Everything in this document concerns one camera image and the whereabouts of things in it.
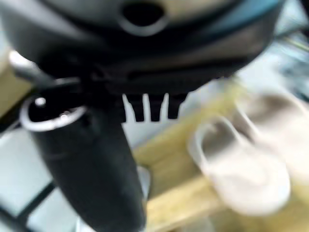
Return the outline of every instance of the black metal frame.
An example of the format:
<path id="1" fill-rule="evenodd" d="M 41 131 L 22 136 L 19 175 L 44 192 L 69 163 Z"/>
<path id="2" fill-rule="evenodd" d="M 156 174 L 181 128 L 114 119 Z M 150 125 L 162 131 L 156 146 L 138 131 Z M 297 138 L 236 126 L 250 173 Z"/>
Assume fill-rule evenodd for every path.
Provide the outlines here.
<path id="1" fill-rule="evenodd" d="M 29 202 L 17 217 L 14 217 L 4 207 L 0 206 L 0 220 L 13 231 L 33 232 L 33 230 L 27 227 L 28 218 L 55 188 L 52 182 L 49 183 L 31 202 Z"/>

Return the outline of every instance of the white sandal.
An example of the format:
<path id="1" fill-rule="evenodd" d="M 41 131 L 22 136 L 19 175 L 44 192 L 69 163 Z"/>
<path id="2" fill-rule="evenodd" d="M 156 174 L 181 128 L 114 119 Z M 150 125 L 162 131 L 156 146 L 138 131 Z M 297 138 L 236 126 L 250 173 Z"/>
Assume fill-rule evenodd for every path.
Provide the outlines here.
<path id="1" fill-rule="evenodd" d="M 291 94 L 255 96 L 237 103 L 234 125 L 256 144 L 267 144 L 285 161 L 291 177 L 309 184 L 309 111 Z"/>
<path id="2" fill-rule="evenodd" d="M 188 151 L 223 202 L 240 214 L 265 216 L 289 199 L 284 163 L 271 150 L 250 144 L 226 118 L 201 125 Z"/>

